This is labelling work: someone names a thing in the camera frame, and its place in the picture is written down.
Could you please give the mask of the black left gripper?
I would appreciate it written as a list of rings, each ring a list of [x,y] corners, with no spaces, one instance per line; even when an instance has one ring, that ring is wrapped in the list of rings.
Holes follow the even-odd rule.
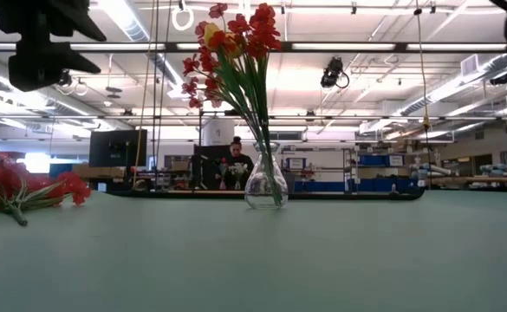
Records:
[[[89,5],[89,0],[0,0],[0,30],[21,36],[8,61],[13,87],[29,92],[57,84],[66,69],[100,73],[97,65],[72,50],[68,42],[49,42],[50,33],[71,37],[75,31],[105,42],[106,36],[88,14]]]

